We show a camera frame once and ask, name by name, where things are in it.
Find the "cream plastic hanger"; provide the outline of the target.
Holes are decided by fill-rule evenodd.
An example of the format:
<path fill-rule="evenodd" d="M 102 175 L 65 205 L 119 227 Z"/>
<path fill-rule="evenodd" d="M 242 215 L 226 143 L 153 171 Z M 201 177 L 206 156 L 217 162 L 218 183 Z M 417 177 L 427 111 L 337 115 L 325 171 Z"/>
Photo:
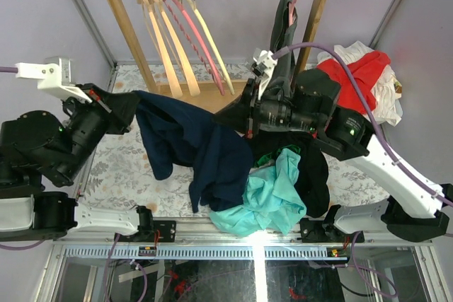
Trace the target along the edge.
<path fill-rule="evenodd" d="M 232 95 L 234 95 L 235 90 L 234 90 L 233 84 L 231 82 L 230 76 L 228 74 L 227 68 L 226 68 L 225 63 L 219 53 L 219 50 L 217 49 L 217 46 L 212 38 L 211 32 L 210 32 L 209 28 L 207 27 L 205 19 L 202 17 L 201 13 L 197 9 L 197 5 L 195 3 L 196 0 L 186 0 L 186 1 L 189 3 L 191 9 L 193 10 L 195 17 L 198 19 L 198 21 L 201 25 L 201 28 L 207 38 L 207 41 L 210 44 L 210 47 L 212 48 L 212 51 L 217 59 L 217 63 L 221 69 L 223 80 L 225 81 L 226 85 L 228 86 L 230 93 Z"/>

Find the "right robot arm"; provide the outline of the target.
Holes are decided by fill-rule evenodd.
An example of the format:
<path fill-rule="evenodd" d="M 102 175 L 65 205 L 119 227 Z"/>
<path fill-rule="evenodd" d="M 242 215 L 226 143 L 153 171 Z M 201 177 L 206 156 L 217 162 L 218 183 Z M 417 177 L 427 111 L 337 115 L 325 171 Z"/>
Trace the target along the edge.
<path fill-rule="evenodd" d="M 351 163 L 389 193 L 375 204 L 332 206 L 322 225 L 328 240 L 388 231 L 417 243 L 446 234 L 449 217 L 441 209 L 452 198 L 452 185 L 428 180 L 394 153 L 367 118 L 339 106 L 338 82 L 311 69 L 294 77 L 287 96 L 259 96 L 260 84 L 248 80 L 241 96 L 217 112 L 215 120 L 254 142 L 270 131 L 302 133 L 320 151 Z"/>

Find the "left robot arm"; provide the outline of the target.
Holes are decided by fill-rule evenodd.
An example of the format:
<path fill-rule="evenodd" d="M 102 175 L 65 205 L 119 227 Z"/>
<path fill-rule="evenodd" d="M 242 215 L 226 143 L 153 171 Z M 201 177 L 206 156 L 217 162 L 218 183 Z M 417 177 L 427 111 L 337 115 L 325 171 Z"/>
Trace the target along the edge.
<path fill-rule="evenodd" d="M 144 242 L 155 234 L 145 206 L 123 211 L 77 202 L 62 187 L 74 184 L 106 134 L 123 135 L 139 104 L 134 93 L 109 93 L 92 83 L 88 96 L 62 101 L 69 120 L 35 110 L 1 125 L 1 241 L 56 240 L 79 231 L 109 232 Z"/>

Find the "navy blue t-shirt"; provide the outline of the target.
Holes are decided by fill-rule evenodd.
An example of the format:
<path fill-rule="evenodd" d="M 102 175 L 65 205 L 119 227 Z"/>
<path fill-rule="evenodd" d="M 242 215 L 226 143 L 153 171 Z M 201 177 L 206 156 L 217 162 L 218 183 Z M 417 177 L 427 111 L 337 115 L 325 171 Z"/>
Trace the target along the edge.
<path fill-rule="evenodd" d="M 154 177 L 169 178 L 175 165 L 192 168 L 193 212 L 201 206 L 223 211 L 241 205 L 254 162 L 245 140 L 202 108 L 146 91 L 136 95 L 135 117 Z"/>

